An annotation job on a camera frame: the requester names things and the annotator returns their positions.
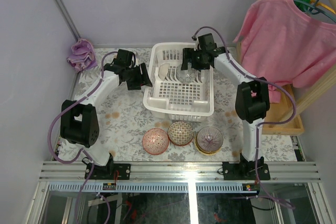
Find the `red eye pattern bowl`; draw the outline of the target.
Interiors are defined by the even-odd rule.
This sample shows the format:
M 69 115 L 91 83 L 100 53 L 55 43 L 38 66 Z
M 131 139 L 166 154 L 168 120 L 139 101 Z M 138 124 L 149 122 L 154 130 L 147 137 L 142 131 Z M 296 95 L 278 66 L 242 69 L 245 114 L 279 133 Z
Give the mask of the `red eye pattern bowl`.
M 167 133 L 160 128 L 148 130 L 142 139 L 144 150 L 151 155 L 163 154 L 169 147 L 170 140 Z

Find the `green clothes hanger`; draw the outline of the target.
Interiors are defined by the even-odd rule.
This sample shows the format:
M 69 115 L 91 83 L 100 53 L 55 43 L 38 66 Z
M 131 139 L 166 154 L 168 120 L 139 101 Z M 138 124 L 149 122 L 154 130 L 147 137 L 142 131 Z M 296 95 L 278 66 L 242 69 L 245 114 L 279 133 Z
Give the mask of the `green clothes hanger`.
M 295 5 L 304 13 L 311 15 L 324 14 L 328 11 L 332 14 L 335 14 L 335 10 L 329 7 L 328 5 L 323 4 L 320 0 L 293 0 Z

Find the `pink t-shirt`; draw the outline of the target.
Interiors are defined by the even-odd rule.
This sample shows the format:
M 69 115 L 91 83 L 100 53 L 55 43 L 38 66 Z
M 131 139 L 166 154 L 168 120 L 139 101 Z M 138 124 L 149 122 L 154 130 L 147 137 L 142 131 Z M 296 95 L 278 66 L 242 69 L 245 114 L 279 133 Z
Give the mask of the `pink t-shirt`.
M 254 2 L 234 41 L 242 67 L 278 86 L 309 87 L 335 64 L 335 25 L 307 16 L 293 0 Z

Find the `floral table mat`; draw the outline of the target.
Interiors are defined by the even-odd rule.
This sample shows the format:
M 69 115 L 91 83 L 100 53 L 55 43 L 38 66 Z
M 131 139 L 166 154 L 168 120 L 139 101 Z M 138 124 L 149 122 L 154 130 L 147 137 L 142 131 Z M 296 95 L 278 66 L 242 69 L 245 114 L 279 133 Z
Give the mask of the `floral table mat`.
M 100 76 L 102 57 L 117 48 L 96 48 L 98 67 L 80 75 L 75 89 L 75 99 L 81 95 Z M 235 162 L 243 145 L 242 121 L 234 112 L 236 87 L 217 70 L 214 71 L 214 113 L 203 122 L 191 122 L 195 133 L 206 126 L 219 129 L 224 136 L 220 151 L 214 155 L 200 153 L 194 141 L 186 146 L 170 143 L 160 155 L 150 155 L 142 146 L 144 134 L 153 128 L 167 132 L 172 121 L 159 119 L 143 105 L 143 91 L 128 91 L 125 83 L 115 89 L 98 107 L 100 126 L 98 140 L 103 151 L 109 152 L 114 161 L 150 161 L 150 162 Z M 261 152 L 266 162 L 297 161 L 292 139 L 288 135 L 262 135 Z

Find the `white plastic dish rack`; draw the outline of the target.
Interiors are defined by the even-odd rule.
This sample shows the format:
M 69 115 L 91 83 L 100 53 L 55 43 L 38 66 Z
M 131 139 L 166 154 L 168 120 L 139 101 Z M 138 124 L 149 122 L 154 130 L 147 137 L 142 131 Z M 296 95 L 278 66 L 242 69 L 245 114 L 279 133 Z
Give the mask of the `white plastic dish rack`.
M 177 121 L 201 122 L 214 113 L 214 69 L 196 72 L 193 82 L 183 84 L 176 77 L 182 64 L 183 48 L 193 43 L 163 42 L 153 46 L 148 74 L 153 87 L 144 91 L 143 105 L 154 117 Z M 158 77 L 160 65 L 169 63 L 165 80 Z

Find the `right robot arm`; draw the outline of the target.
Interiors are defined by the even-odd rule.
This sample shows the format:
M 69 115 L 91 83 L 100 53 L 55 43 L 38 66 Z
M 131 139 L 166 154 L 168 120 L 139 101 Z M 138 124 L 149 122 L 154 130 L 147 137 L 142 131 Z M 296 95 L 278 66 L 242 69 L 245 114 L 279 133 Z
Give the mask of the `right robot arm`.
M 251 179 L 258 173 L 252 162 L 260 159 L 259 129 L 270 109 L 266 79 L 258 79 L 245 70 L 225 47 L 217 46 L 212 34 L 193 36 L 193 48 L 183 49 L 182 71 L 202 71 L 214 68 L 224 74 L 237 87 L 235 111 L 243 122 L 242 156 L 246 160 L 239 166 L 240 175 Z

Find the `aluminium mounting rail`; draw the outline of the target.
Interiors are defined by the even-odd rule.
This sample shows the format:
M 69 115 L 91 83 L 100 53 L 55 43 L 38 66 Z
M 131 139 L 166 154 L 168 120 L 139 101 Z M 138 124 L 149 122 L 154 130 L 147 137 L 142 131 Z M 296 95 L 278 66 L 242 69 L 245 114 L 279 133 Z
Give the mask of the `aluminium mounting rail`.
M 321 175 L 314 162 L 267 162 L 263 171 L 269 183 L 320 183 Z M 224 179 L 230 171 L 222 169 L 221 162 L 130 162 L 131 182 L 215 182 Z M 86 166 L 82 162 L 61 164 L 43 162 L 40 181 L 81 182 Z

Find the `brown checker pattern bowl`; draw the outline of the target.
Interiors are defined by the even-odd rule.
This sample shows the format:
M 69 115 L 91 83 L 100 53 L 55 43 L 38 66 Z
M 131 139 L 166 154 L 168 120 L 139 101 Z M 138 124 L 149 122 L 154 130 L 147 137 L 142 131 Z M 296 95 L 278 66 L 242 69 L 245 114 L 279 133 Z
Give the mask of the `brown checker pattern bowl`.
M 184 121 L 177 121 L 170 125 L 168 129 L 169 140 L 177 146 L 186 146 L 194 138 L 192 126 Z

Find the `yellow rimmed bottom bowl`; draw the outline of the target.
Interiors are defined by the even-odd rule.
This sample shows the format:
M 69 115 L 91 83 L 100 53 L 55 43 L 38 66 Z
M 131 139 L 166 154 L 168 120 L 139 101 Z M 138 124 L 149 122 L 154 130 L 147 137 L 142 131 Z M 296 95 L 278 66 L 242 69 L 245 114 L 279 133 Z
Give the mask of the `yellow rimmed bottom bowl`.
M 218 152 L 221 150 L 221 149 L 219 148 L 219 149 L 217 149 L 216 151 L 213 151 L 213 152 L 207 152 L 207 151 L 202 150 L 202 149 L 197 145 L 196 142 L 194 143 L 194 145 L 195 145 L 196 149 L 197 149 L 201 154 L 203 154 L 203 155 L 207 155 L 207 156 L 215 155 L 216 153 L 218 153 Z

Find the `purple folded cloth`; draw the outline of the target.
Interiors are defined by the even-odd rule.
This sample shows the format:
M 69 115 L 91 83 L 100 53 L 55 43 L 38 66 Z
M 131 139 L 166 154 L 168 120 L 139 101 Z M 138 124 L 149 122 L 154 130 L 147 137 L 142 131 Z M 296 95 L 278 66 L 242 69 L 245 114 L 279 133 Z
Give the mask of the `purple folded cloth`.
M 82 72 L 97 66 L 96 54 L 92 43 L 86 39 L 79 38 L 71 46 L 71 54 L 67 57 L 67 62 L 76 72 Z

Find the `purple striped bowl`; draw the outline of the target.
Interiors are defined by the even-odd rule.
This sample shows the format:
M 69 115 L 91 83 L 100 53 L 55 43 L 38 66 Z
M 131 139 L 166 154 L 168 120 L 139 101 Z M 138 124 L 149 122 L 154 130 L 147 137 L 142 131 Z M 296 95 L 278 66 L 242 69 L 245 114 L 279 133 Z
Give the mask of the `purple striped bowl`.
M 222 147 L 223 134 L 215 127 L 207 126 L 199 130 L 196 136 L 198 146 L 207 152 L 213 152 Z

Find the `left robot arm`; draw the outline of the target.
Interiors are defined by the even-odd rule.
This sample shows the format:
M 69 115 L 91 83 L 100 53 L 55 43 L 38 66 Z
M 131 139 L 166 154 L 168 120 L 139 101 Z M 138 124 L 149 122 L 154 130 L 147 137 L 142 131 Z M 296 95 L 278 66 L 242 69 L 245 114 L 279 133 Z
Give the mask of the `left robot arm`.
M 60 136 L 75 144 L 89 160 L 97 165 L 97 173 L 103 179 L 114 175 L 115 166 L 109 163 L 110 153 L 99 143 L 100 134 L 97 109 L 109 94 L 126 83 L 128 90 L 152 87 L 146 65 L 138 63 L 135 53 L 120 49 L 111 63 L 101 63 L 101 74 L 78 100 L 66 100 L 62 104 Z

